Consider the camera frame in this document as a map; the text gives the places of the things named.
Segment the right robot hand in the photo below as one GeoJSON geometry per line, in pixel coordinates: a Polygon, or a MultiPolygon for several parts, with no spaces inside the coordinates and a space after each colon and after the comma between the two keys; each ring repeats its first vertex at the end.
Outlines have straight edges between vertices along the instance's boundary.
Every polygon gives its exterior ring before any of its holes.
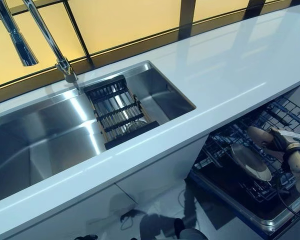
{"type": "Polygon", "coordinates": [[[271,127],[269,133],[273,140],[267,144],[267,148],[277,152],[285,152],[294,147],[300,147],[300,133],[271,127]]]}

